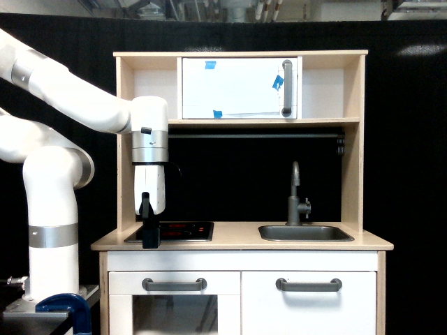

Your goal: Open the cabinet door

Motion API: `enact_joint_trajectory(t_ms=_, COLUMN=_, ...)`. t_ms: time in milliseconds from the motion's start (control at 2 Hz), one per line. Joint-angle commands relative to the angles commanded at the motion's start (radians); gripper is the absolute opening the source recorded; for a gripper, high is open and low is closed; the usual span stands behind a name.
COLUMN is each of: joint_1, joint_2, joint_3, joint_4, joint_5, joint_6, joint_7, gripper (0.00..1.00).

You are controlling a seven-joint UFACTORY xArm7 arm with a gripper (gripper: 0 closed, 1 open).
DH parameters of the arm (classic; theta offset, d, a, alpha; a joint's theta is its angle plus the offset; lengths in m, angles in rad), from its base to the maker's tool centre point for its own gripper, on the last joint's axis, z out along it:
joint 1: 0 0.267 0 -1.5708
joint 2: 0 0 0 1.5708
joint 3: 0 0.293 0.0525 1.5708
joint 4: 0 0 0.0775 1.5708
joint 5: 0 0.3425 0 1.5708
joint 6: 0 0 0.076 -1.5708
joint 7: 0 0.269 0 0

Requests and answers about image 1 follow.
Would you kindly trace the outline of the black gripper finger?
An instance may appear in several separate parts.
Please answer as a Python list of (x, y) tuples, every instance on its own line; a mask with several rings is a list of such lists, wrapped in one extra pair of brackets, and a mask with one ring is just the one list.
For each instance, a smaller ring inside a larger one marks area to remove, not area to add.
[(151, 206), (142, 212), (142, 247), (158, 248), (160, 246), (159, 222)]
[(153, 215), (152, 205), (150, 203), (150, 194), (148, 192), (143, 192), (141, 195), (141, 204), (139, 208), (140, 215)]

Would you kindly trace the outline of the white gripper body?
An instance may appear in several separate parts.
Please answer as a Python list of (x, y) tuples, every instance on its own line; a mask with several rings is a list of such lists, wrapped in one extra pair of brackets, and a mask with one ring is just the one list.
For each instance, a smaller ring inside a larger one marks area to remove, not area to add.
[(136, 165), (134, 169), (135, 213), (140, 215), (142, 194), (149, 194), (155, 215), (165, 210), (165, 170), (162, 165)]

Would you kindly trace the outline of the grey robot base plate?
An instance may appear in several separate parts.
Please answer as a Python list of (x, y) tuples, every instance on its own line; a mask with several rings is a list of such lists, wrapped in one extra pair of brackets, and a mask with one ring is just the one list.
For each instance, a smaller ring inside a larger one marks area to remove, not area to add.
[(40, 302), (28, 297), (21, 297), (6, 307), (3, 315), (6, 318), (67, 318), (70, 314), (68, 304), (82, 302), (92, 307), (101, 296), (98, 285), (81, 286), (75, 293), (53, 295)]

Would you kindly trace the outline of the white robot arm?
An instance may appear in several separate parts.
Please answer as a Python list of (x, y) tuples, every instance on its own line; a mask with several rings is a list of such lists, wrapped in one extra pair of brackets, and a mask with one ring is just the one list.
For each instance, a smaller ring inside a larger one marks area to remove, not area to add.
[[(102, 133), (129, 134), (135, 213), (154, 222), (166, 207), (168, 104), (158, 96), (124, 100), (1, 33), (1, 77), (57, 111)], [(80, 289), (75, 191), (94, 176), (91, 156), (45, 124), (1, 113), (1, 159), (22, 165), (29, 225), (27, 299)]]

